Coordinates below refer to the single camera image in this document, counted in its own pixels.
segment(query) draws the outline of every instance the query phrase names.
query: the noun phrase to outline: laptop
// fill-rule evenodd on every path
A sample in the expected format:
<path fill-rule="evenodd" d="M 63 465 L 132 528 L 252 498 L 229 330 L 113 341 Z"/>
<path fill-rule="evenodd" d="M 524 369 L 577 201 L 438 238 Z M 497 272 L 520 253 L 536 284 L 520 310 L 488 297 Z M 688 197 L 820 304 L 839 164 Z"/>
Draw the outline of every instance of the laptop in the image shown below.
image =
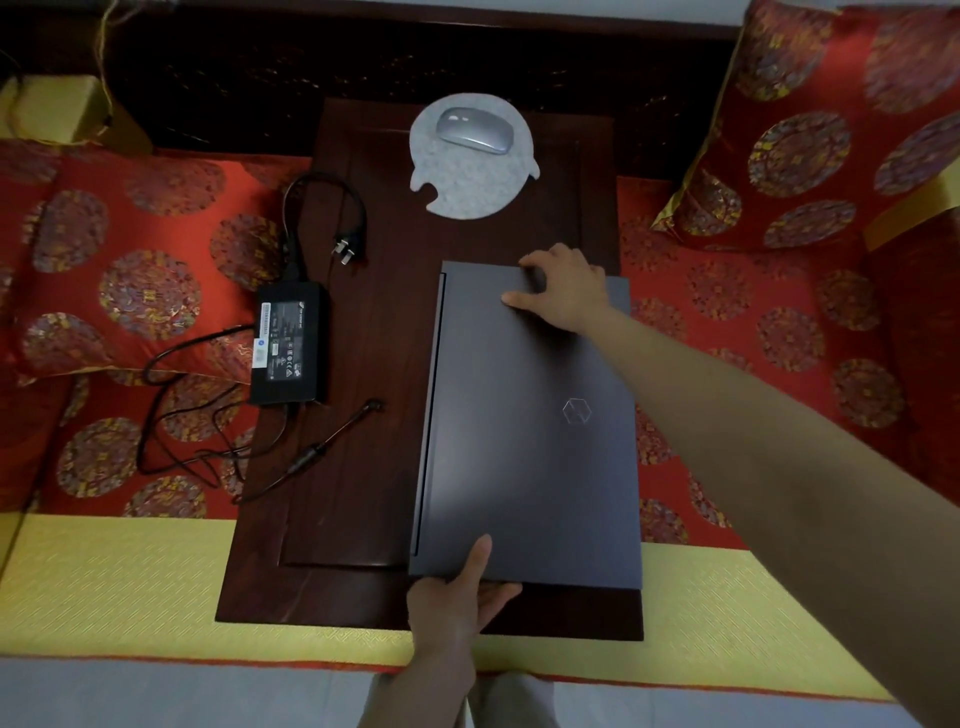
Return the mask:
<path fill-rule="evenodd" d="M 640 589 L 633 398 L 589 341 L 500 301 L 535 288 L 443 264 L 409 571 L 453 576 L 489 533 L 490 580 Z"/>

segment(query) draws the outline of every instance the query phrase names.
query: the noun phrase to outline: mouse pad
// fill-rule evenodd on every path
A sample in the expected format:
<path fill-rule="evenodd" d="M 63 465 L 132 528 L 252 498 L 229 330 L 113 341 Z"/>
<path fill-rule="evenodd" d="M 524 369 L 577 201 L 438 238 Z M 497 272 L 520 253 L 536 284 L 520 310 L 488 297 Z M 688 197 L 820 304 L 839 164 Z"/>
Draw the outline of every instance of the mouse pad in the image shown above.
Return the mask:
<path fill-rule="evenodd" d="M 514 128 L 510 152 L 492 155 L 440 139 L 437 122 L 454 107 L 482 109 L 508 121 Z M 415 167 L 410 189 L 432 184 L 437 199 L 426 208 L 454 220 L 493 215 L 519 194 L 528 177 L 540 177 L 527 122 L 510 103 L 486 93 L 455 93 L 421 111 L 410 128 L 410 156 Z"/>

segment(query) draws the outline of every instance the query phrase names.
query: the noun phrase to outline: red cushion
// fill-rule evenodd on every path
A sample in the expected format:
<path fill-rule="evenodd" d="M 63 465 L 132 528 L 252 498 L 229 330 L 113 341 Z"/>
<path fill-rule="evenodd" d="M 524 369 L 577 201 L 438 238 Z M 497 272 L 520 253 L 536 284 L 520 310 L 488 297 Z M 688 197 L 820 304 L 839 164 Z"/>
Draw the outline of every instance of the red cushion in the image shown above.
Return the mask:
<path fill-rule="evenodd" d="M 908 465 L 906 407 L 859 240 L 757 255 L 690 250 L 650 230 L 668 182 L 620 178 L 620 268 L 634 317 L 759 377 Z M 743 548 L 663 434 L 636 414 L 645 541 Z"/>
<path fill-rule="evenodd" d="M 279 195 L 240 162 L 66 157 L 15 305 L 23 374 L 137 369 L 180 341 L 251 324 L 278 272 Z M 252 333 L 161 368 L 250 379 Z"/>
<path fill-rule="evenodd" d="M 70 387 L 64 376 L 18 387 L 16 373 L 0 368 L 0 513 L 18 511 L 30 499 Z"/>
<path fill-rule="evenodd" d="M 60 170 L 60 149 L 0 140 L 0 326 L 12 315 L 16 279 L 30 265 L 30 243 Z"/>
<path fill-rule="evenodd" d="M 223 379 L 187 376 L 174 385 L 160 406 L 160 414 L 203 404 L 229 386 L 230 382 Z M 136 470 L 136 444 L 155 394 L 156 388 L 145 386 L 137 372 L 76 376 L 63 415 L 64 425 L 48 453 L 40 487 L 40 513 L 236 518 L 237 509 L 230 498 L 242 492 L 243 484 L 230 460 L 211 461 L 222 486 L 218 489 L 207 487 L 183 470 L 152 475 Z M 230 401 L 245 401 L 248 394 L 249 387 L 241 385 L 211 407 L 164 421 L 156 428 L 157 440 L 184 460 L 199 449 L 224 449 L 226 443 L 212 424 L 212 411 Z M 241 404 L 222 413 L 217 422 L 227 440 L 239 447 L 251 441 L 257 412 L 256 407 Z M 157 440 L 152 440 L 147 449 L 149 467 L 170 462 Z M 201 477 L 216 482 L 214 473 L 203 464 L 191 467 Z M 240 461 L 240 469 L 246 473 L 246 460 Z"/>
<path fill-rule="evenodd" d="M 755 0 L 702 157 L 658 225 L 704 250 L 855 239 L 960 155 L 960 10 Z"/>
<path fill-rule="evenodd" d="M 917 426 L 914 466 L 960 505 L 960 208 L 885 243 L 869 260 Z"/>

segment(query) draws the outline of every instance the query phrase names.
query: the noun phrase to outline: wireless mouse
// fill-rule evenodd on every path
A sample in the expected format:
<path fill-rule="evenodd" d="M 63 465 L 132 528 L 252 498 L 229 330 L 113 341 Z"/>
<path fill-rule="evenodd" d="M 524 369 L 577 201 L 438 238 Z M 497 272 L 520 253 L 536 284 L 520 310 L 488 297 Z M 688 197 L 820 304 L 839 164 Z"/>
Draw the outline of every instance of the wireless mouse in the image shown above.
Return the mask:
<path fill-rule="evenodd" d="M 481 109 L 447 109 L 437 122 L 437 136 L 451 144 L 492 155 L 505 155 L 514 146 L 514 128 L 510 122 Z"/>

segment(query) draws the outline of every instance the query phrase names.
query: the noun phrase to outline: dark wooden tray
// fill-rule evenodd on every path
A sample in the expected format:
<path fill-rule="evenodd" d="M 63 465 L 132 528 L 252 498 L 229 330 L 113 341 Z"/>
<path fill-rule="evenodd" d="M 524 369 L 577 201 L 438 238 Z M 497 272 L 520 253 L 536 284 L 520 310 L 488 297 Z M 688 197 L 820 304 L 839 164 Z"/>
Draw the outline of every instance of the dark wooden tray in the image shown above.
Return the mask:
<path fill-rule="evenodd" d="M 326 459 L 241 509 L 217 619 L 402 629 L 420 436 L 437 283 L 445 259 L 516 264 L 563 240 L 619 270 L 612 121 L 526 114 L 541 175 L 505 209 L 454 221 L 426 211 L 432 188 L 410 191 L 407 130 L 421 107 L 327 100 L 315 167 L 355 185 L 369 216 L 368 260 L 330 268 L 337 229 L 355 210 L 332 185 L 312 186 L 300 240 L 311 277 L 333 301 L 330 396 L 300 417 L 286 447 L 251 464 L 262 487 L 292 454 L 322 440 L 364 400 L 370 416 Z M 257 442 L 279 425 L 265 413 Z M 639 592 L 531 585 L 488 631 L 642 639 Z"/>

